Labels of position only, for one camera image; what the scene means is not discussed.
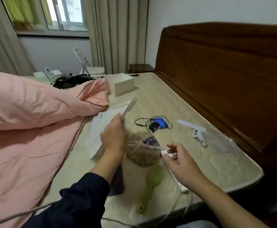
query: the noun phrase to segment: white wall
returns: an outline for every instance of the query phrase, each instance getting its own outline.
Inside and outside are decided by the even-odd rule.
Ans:
[[[88,39],[21,37],[26,53],[36,71],[45,67],[64,74],[78,74],[81,64],[73,52],[78,47],[92,66],[91,45]]]
[[[145,63],[155,67],[164,27],[213,21],[277,24],[277,0],[149,0]]]

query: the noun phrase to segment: white cardboard box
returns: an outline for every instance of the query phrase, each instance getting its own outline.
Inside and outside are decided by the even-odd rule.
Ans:
[[[135,89],[135,78],[124,73],[110,74],[106,78],[110,93],[116,97]]]

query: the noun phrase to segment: green hair brush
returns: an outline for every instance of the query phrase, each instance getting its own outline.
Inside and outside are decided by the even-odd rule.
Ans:
[[[139,204],[137,206],[138,213],[140,214],[145,213],[148,202],[151,198],[153,189],[161,183],[163,176],[164,176],[163,168],[160,165],[155,164],[149,169],[147,173],[147,187],[144,193],[142,194]]]

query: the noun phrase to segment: beige curtain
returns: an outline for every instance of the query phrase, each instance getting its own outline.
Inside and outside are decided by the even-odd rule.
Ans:
[[[145,60],[148,0],[82,0],[93,66],[127,73]]]
[[[0,0],[0,72],[32,76],[34,69]]]

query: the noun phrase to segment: power strip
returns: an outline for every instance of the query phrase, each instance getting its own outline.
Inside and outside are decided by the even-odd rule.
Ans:
[[[176,153],[167,153],[167,150],[162,150],[162,151],[161,151],[161,154],[162,154],[162,156],[163,156],[164,154],[168,154],[170,157],[176,155]],[[179,183],[179,181],[178,181],[178,180],[175,178],[175,176],[173,175],[171,169],[170,169],[169,167],[168,167],[168,169],[169,169],[169,171],[170,171],[172,177],[174,178],[175,182],[177,183],[179,190],[180,190],[183,194],[188,193],[188,192],[189,192],[189,189],[186,188],[186,187],[185,187],[184,185],[182,185],[181,183]]]

